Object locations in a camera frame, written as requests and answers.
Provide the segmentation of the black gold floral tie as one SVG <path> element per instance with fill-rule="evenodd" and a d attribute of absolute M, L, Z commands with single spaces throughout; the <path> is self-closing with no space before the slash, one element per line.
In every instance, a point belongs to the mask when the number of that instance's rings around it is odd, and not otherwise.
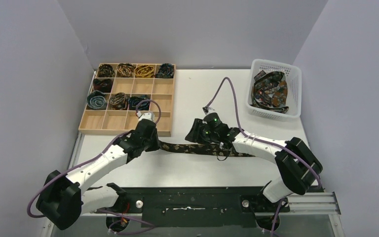
<path fill-rule="evenodd" d="M 210 155 L 221 157 L 254 157 L 246 153 L 239 153 L 235 149 L 221 149 L 217 144 L 173 144 L 160 141 L 160 149 L 170 153 L 183 153 L 194 155 Z"/>

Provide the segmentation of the wooden compartment tray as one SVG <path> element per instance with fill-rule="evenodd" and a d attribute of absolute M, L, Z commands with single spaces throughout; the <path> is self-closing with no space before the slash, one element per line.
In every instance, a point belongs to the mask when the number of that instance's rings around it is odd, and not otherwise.
<path fill-rule="evenodd" d="M 118 135 L 137 125 L 138 112 L 153 112 L 159 136 L 170 137 L 176 75 L 176 65 L 171 63 L 99 64 L 79 132 Z"/>

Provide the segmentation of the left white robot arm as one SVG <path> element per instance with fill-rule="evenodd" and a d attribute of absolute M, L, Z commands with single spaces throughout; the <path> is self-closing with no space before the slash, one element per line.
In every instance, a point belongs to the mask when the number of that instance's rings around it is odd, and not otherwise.
<path fill-rule="evenodd" d="M 70 227 L 82 214 L 108 207 L 120 212 L 126 207 L 122 189 L 114 183 L 93 185 L 116 168 L 143 152 L 159 150 L 156 123 L 139 119 L 134 130 L 115 137 L 95 158 L 61 173 L 50 173 L 40 190 L 36 208 L 59 229 Z"/>

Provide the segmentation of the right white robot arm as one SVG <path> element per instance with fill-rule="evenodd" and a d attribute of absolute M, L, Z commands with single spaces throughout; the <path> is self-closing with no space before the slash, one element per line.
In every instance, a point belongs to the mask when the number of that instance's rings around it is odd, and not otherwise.
<path fill-rule="evenodd" d="M 217 113 L 196 118 L 186 141 L 203 145 L 216 144 L 222 149 L 253 155 L 274 163 L 279 176 L 271 180 L 262 195 L 271 203 L 291 195 L 304 195 L 318 180 L 323 166 L 305 142 L 274 140 L 223 123 Z"/>

